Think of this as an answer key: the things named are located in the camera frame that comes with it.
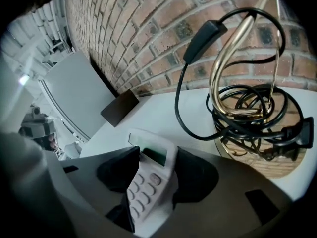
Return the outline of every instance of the calculator button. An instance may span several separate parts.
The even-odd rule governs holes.
[[[134,207],[130,207],[130,213],[133,219],[137,219],[140,216],[140,214]]]
[[[149,183],[144,185],[145,190],[147,191],[148,195],[152,196],[155,194],[155,189],[153,188],[152,185],[150,185]]]
[[[138,212],[143,212],[144,211],[144,206],[139,200],[135,201],[134,206],[135,206],[135,208],[137,209]]]
[[[133,191],[133,192],[138,192],[139,191],[139,186],[135,183],[135,182],[132,182],[130,184],[130,189]]]
[[[137,184],[141,185],[143,182],[144,182],[144,178],[142,175],[140,174],[137,174],[135,177],[134,177],[134,180]]]
[[[148,204],[150,202],[149,197],[144,192],[141,192],[139,196],[143,204]]]
[[[160,185],[160,178],[154,173],[150,174],[150,181],[156,186]]]
[[[135,198],[134,193],[130,189],[128,189],[127,194],[129,200],[133,200]]]

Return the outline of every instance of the black cable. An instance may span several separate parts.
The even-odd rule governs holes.
[[[256,18],[257,14],[259,14],[259,15],[267,18],[268,20],[270,20],[277,27],[277,29],[279,30],[279,32],[281,34],[281,39],[282,39],[282,44],[279,48],[279,55],[281,56],[285,50],[285,44],[286,44],[285,32],[284,32],[281,24],[278,22],[278,20],[275,19],[272,15],[268,14],[267,12],[262,11],[262,10],[257,9],[257,8],[236,9],[236,10],[231,11],[230,13],[226,14],[224,17],[222,17],[219,20],[219,23],[223,23],[228,18],[230,18],[236,14],[243,13],[243,12],[248,12],[249,13],[248,15],[251,15],[254,18]],[[236,65],[236,64],[263,64],[263,63],[272,62],[275,59],[276,59],[276,55],[273,55],[269,58],[262,59],[262,60],[235,61],[235,62],[228,64],[225,67],[225,69],[230,67],[230,66]],[[253,145],[255,145],[254,139],[258,139],[259,140],[258,145],[256,146],[257,151],[259,151],[259,148],[261,145],[261,139],[264,139],[264,140],[274,144],[275,146],[289,145],[296,140],[296,137],[298,136],[300,131],[298,133],[294,133],[294,135],[292,135],[291,138],[287,138],[287,140],[285,140],[285,139],[278,139],[278,138],[285,137],[284,132],[282,132],[282,131],[272,132],[270,130],[271,127],[273,127],[277,123],[279,123],[282,120],[282,118],[286,115],[289,99],[294,103],[296,109],[298,110],[298,113],[300,116],[300,122],[303,122],[304,118],[303,118],[302,111],[301,111],[298,103],[295,101],[295,99],[291,95],[289,95],[288,93],[283,91],[282,89],[274,87],[273,92],[282,94],[284,97],[284,103],[283,103],[282,109],[275,116],[275,118],[271,119],[270,121],[267,121],[267,119],[272,116],[274,108],[275,108],[275,101],[272,98],[271,99],[271,105],[272,105],[271,111],[268,113],[266,111],[264,98],[267,98],[267,99],[269,98],[270,89],[271,89],[271,85],[268,85],[268,84],[267,85],[258,85],[255,87],[250,87],[247,85],[233,85],[233,86],[225,87],[222,90],[220,90],[220,92],[219,92],[219,94],[221,94],[221,93],[224,93],[228,90],[239,88],[240,89],[239,91],[225,95],[224,97],[222,97],[221,101],[224,101],[225,99],[227,99],[229,97],[236,97],[238,99],[238,101],[236,103],[235,109],[241,109],[241,108],[250,109],[256,103],[259,102],[260,108],[263,111],[263,115],[261,117],[255,117],[252,120],[250,120],[250,118],[243,119],[241,117],[239,117],[239,118],[233,117],[233,119],[230,119],[226,115],[217,111],[215,108],[213,110],[211,110],[209,108],[208,101],[209,101],[210,96],[208,94],[207,98],[206,98],[206,107],[207,107],[208,111],[212,114],[212,117],[214,120],[214,125],[215,125],[215,128],[217,130],[217,133],[215,133],[214,135],[211,135],[211,136],[201,137],[201,136],[198,136],[198,135],[194,134],[193,132],[191,132],[186,127],[184,122],[182,121],[180,114],[179,114],[179,108],[178,108],[180,90],[181,90],[182,82],[183,82],[187,67],[188,67],[188,64],[185,64],[184,68],[181,71],[180,78],[179,78],[178,85],[177,85],[176,96],[175,96],[176,118],[177,118],[179,124],[181,125],[181,127],[183,128],[183,130],[187,134],[189,134],[190,136],[192,136],[195,139],[203,140],[203,141],[215,140],[215,139],[223,136],[223,137],[226,137],[227,140],[234,142],[234,143],[236,143],[237,140],[246,140],[246,141],[253,142]],[[245,104],[246,101],[251,99],[251,98],[254,98],[252,100],[252,102],[247,107],[243,107],[243,104]],[[228,125],[228,127],[225,127],[221,123],[221,121],[224,121]]]

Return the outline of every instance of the white calculator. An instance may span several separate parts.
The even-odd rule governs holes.
[[[159,202],[174,172],[177,146],[145,130],[131,129],[128,142],[140,147],[139,169],[127,189],[137,229]]]

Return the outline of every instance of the white desk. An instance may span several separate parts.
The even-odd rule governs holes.
[[[301,89],[283,88],[302,108],[304,117],[314,117],[317,122],[317,93]],[[207,89],[182,91],[179,110],[186,126],[200,136],[214,134],[213,120],[205,106]],[[175,93],[165,93],[140,98],[140,103],[114,128],[106,122],[83,148],[80,157],[93,156],[128,147],[127,131],[140,128],[173,141],[178,146],[189,147],[219,155],[214,141],[199,141],[180,127],[174,112]],[[306,151],[301,164],[290,174],[272,179],[293,200],[304,195],[317,168],[317,133],[314,146]]]

